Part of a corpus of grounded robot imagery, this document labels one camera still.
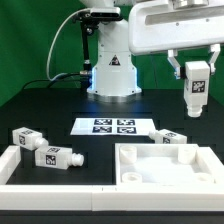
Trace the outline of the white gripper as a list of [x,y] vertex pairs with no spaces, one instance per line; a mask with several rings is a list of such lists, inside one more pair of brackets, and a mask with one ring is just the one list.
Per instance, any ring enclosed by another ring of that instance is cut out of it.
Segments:
[[224,0],[209,0],[207,6],[175,9],[172,0],[135,4],[129,14],[129,48],[134,55],[168,51],[168,62],[177,79],[184,68],[176,49],[208,46],[210,72],[224,43]]

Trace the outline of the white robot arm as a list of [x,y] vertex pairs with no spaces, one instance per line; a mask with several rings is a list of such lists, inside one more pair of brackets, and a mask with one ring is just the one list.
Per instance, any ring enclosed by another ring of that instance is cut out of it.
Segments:
[[205,104],[209,76],[224,43],[224,0],[80,0],[86,18],[99,23],[98,61],[91,96],[126,99],[141,92],[133,55],[166,52],[175,76],[185,74],[184,98]]

